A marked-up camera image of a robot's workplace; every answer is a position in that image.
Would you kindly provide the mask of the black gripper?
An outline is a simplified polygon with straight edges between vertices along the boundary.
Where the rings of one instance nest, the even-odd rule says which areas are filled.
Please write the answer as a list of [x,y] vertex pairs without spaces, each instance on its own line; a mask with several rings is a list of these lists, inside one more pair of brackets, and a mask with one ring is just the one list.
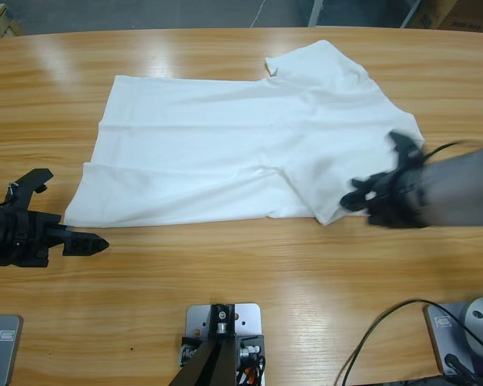
[[397,169],[367,179],[351,179],[354,191],[344,195],[340,205],[345,210],[368,210],[368,223],[373,226],[426,228],[419,210],[408,201],[408,194],[415,190],[415,184],[407,181],[409,172]]
[[49,249],[64,244],[64,256],[92,256],[109,247],[94,233],[73,232],[60,216],[0,206],[0,266],[45,268]]

